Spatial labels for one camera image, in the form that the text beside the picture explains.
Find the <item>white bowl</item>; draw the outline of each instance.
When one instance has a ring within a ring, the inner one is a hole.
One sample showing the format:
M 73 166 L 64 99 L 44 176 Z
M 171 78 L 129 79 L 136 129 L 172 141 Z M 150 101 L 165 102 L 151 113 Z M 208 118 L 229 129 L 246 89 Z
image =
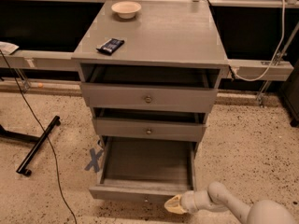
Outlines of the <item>white bowl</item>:
M 141 9 L 141 5 L 136 2 L 119 2 L 112 5 L 111 8 L 122 19 L 131 19 Z

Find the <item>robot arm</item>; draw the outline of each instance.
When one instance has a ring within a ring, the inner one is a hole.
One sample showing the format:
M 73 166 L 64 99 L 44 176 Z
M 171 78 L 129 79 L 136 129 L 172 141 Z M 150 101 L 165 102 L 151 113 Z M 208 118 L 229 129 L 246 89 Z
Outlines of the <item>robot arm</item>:
M 195 213 L 199 210 L 230 210 L 242 224 L 296 224 L 292 215 L 282 205 L 264 200 L 249 207 L 219 182 L 211 183 L 207 190 L 179 194 L 168 200 L 164 207 L 177 214 Z

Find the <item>cabinet top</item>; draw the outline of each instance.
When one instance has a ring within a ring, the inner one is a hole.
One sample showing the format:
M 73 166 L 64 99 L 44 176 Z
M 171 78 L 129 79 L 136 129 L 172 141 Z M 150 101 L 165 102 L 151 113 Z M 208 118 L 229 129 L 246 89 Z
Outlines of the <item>cabinet top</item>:
M 130 20 L 108 0 L 73 54 L 82 63 L 151 63 L 175 66 L 223 66 L 227 57 L 207 2 L 137 1 L 141 10 Z M 110 38 L 125 43 L 112 56 L 99 53 Z

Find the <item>gray cabinet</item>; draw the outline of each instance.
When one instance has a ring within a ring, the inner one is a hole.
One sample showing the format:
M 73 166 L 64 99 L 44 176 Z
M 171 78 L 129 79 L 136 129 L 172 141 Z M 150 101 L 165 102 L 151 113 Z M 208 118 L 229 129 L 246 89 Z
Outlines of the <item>gray cabinet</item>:
M 194 156 L 228 73 L 226 56 L 206 3 L 142 1 L 141 14 L 130 21 L 112 13 L 113 3 L 104 4 L 73 56 L 105 146 L 90 192 L 97 199 L 163 203 L 196 190 Z M 172 23 L 164 20 L 169 14 L 180 17 Z M 164 36 L 157 45 L 159 26 Z M 98 53 L 96 44 L 112 34 L 126 37 L 125 44 L 110 57 Z

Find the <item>open drawer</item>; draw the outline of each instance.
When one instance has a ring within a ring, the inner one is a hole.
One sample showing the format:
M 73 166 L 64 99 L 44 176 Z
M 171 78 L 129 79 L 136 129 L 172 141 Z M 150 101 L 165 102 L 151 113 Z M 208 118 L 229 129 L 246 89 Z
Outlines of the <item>open drawer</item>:
M 220 68 L 95 64 L 87 81 L 99 84 L 215 88 L 220 72 Z
M 109 137 L 94 199 L 164 203 L 196 190 L 192 142 Z
M 81 83 L 86 106 L 209 113 L 217 89 Z
M 130 109 L 94 109 L 95 132 L 104 136 L 201 142 L 205 114 Z

